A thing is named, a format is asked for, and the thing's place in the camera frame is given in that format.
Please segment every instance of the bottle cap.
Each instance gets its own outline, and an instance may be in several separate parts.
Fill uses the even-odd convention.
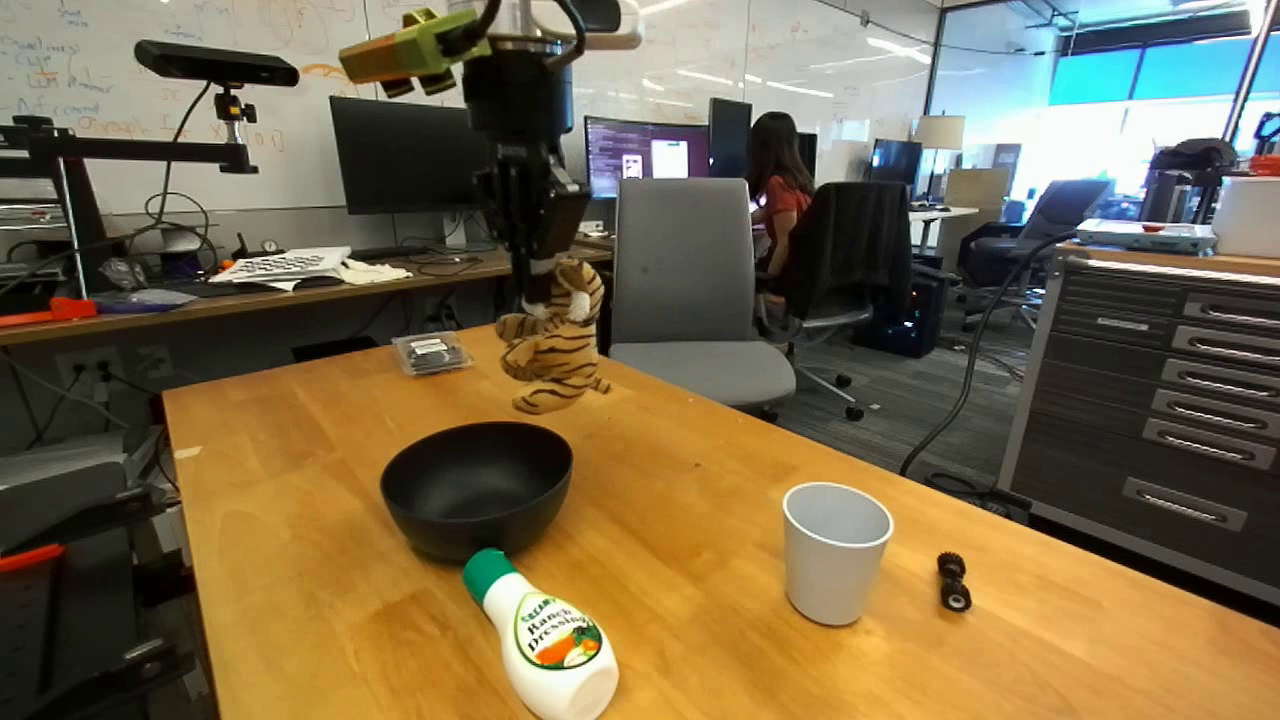
[[[473,598],[485,604],[485,590],[510,573],[517,573],[517,565],[499,547],[485,547],[466,565],[466,582]]]

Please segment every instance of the salad dressing bottle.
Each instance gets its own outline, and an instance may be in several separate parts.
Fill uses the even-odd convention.
[[[473,598],[485,604],[499,635],[511,686],[536,716],[606,716],[622,669],[591,617],[533,587],[497,547],[485,547],[466,565],[466,582]]]

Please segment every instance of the gray office chair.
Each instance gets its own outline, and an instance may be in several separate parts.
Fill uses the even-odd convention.
[[[611,245],[611,358],[761,408],[797,370],[757,326],[744,181],[626,181]]]
[[[863,417],[863,399],[854,394],[854,380],[846,370],[824,374],[809,369],[800,347],[872,319],[893,332],[887,324],[905,310],[918,271],[925,267],[911,267],[905,182],[824,182],[794,231],[786,275],[761,297],[763,319],[788,332],[788,358],[797,374],[841,399],[850,418]]]

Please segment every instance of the drawer handle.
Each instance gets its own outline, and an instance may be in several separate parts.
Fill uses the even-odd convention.
[[[1232,461],[1232,463],[1249,463],[1252,456],[1249,452],[1238,452],[1238,447],[1216,447],[1216,445],[1205,445],[1205,441],[1190,441],[1190,436],[1174,436],[1174,432],[1156,432],[1167,447],[1184,447],[1184,452],[1201,452],[1201,456],[1221,456],[1221,461]]]
[[[1270,423],[1260,423],[1252,417],[1209,413],[1209,408],[1180,403],[1180,399],[1174,399],[1167,413],[1201,418],[1201,423],[1246,428],[1246,432],[1266,432],[1270,428]]]
[[[1280,326],[1277,316],[1249,316],[1249,310],[1227,310],[1227,306],[1212,306],[1212,304],[1201,304],[1201,316],[1225,319],[1225,324]]]
[[[1153,497],[1153,493],[1134,493],[1134,497],[1153,503],[1153,508],[1201,519],[1201,522],[1225,522],[1216,510],[1205,510],[1205,508],[1194,508],[1194,503],[1180,503],[1180,498],[1167,498],[1167,497]]]
[[[1196,388],[1212,388],[1212,390],[1227,390],[1227,394],[1255,394],[1270,399],[1270,388],[1255,385],[1232,385],[1232,380],[1216,380],[1216,374],[1201,374],[1201,370],[1180,370],[1177,380],[1196,385]]]
[[[1242,342],[1209,342],[1209,338],[1190,338],[1196,351],[1212,351],[1212,357],[1232,357],[1232,358],[1266,358],[1277,363],[1280,357],[1255,351],[1255,347],[1242,347]]]
[[[1153,324],[1120,319],[1120,316],[1096,316],[1091,324],[1099,324],[1099,326],[1124,326],[1124,332],[1153,332]]]

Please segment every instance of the person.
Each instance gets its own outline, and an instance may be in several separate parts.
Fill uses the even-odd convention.
[[[763,256],[763,289],[775,284],[788,267],[794,226],[814,205],[814,181],[800,162],[800,130],[788,111],[763,111],[754,122],[748,143],[748,192],[761,209],[768,256]]]

